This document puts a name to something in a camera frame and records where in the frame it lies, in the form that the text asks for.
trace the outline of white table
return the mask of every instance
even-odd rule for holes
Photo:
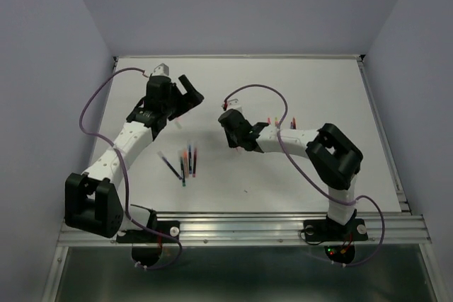
[[[205,101],[182,116],[182,129],[169,122],[130,169],[131,203],[157,211],[179,212],[323,212],[328,202],[292,167],[281,153],[261,154],[229,149],[217,119],[230,92],[250,83],[278,89],[287,99],[289,116],[298,129],[336,124],[363,152],[356,195],[368,194],[386,212],[401,211],[391,171],[379,139],[360,70],[354,59],[251,58],[121,58],[117,70],[136,66],[152,71],[165,63],[177,81],[186,74]],[[126,116],[145,94],[147,80],[137,72],[117,76],[112,83],[100,131],[114,139]],[[270,91],[250,88],[234,96],[251,124],[281,117],[283,104]],[[289,119],[283,124],[289,128]],[[176,168],[178,150],[188,141],[198,145],[197,177],[187,186],[157,156],[162,151]],[[93,159],[107,148],[97,141]],[[325,187],[308,160],[300,166]],[[124,185],[118,189],[124,203]],[[369,202],[357,209],[374,212]]]

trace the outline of white surface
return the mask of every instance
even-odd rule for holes
[[[84,0],[115,56],[364,54],[396,0]]]
[[[220,104],[233,90],[250,83],[264,83],[282,92],[289,117],[300,129],[317,129],[332,122],[365,155],[356,194],[369,194],[384,211],[400,211],[395,188],[380,144],[355,60],[307,59],[120,59],[117,69],[136,66],[170,67],[174,80],[186,74],[205,101],[180,119],[182,129],[170,122],[156,141],[130,169],[131,203],[158,211],[327,211],[328,201],[305,182],[280,153],[261,154],[229,149],[217,119]],[[128,72],[116,77],[110,89],[101,133],[115,138],[126,116],[144,95],[146,79]],[[281,117],[283,104],[274,93],[249,88],[238,93],[244,116],[254,124]],[[289,127],[289,120],[282,127]],[[197,177],[182,187],[157,156],[162,151],[178,166],[178,150],[187,141],[198,145]],[[106,149],[96,143],[94,157]],[[315,181],[316,171],[306,159],[299,163]],[[124,201],[124,186],[120,188]],[[374,211],[360,202],[360,211]]]

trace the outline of marker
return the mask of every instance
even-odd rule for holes
[[[189,144],[189,175],[192,175],[192,146]]]
[[[179,130],[182,130],[183,129],[183,126],[180,124],[179,122],[179,118],[176,118],[175,119],[175,125],[176,127],[179,129]]]
[[[164,156],[164,154],[162,152],[158,152],[157,153],[161,159],[164,161],[164,163],[168,166],[168,168],[173,171],[173,173],[176,175],[176,177],[179,179],[179,180],[182,180],[183,178],[176,172],[175,168],[173,166],[171,166],[170,162],[168,162],[167,158]]]
[[[195,177],[195,170],[197,169],[197,147],[195,147],[195,150],[193,151],[193,171],[192,171],[192,177]]]
[[[189,161],[187,158],[187,151],[184,150],[184,175],[188,178],[189,177]]]
[[[181,162],[181,178],[183,179],[183,186],[185,187],[185,175],[184,175],[184,160],[183,157],[180,156],[180,162]]]

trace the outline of white wall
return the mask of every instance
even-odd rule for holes
[[[453,0],[398,0],[365,58],[396,167],[453,290]]]
[[[65,178],[92,146],[78,115],[112,58],[82,0],[0,0],[0,8],[0,301],[39,301]],[[97,127],[99,110],[88,126]]]
[[[364,54],[396,0],[84,0],[114,55]]]

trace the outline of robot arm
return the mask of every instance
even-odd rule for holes
[[[147,82],[146,95],[127,117],[113,142],[114,147],[109,147],[82,174],[69,175],[65,182],[66,225],[108,238],[130,226],[123,221],[124,212],[116,191],[123,174],[115,149],[129,169],[166,126],[167,120],[183,115],[204,100],[186,76],[182,75],[179,80],[187,91],[185,94],[171,82],[168,67],[157,66]],[[146,210],[141,219],[146,219],[143,223],[148,227],[155,222],[151,210]]]
[[[278,127],[268,123],[251,125],[242,115],[238,100],[222,106],[225,112],[219,123],[224,128],[229,146],[261,153],[283,152],[277,138]],[[319,130],[282,129],[280,136],[291,155],[308,158],[319,177],[328,186],[329,196],[343,202],[354,200],[356,175],[363,155],[360,150],[333,124]],[[355,207],[329,201],[327,217],[340,226],[355,218]]]

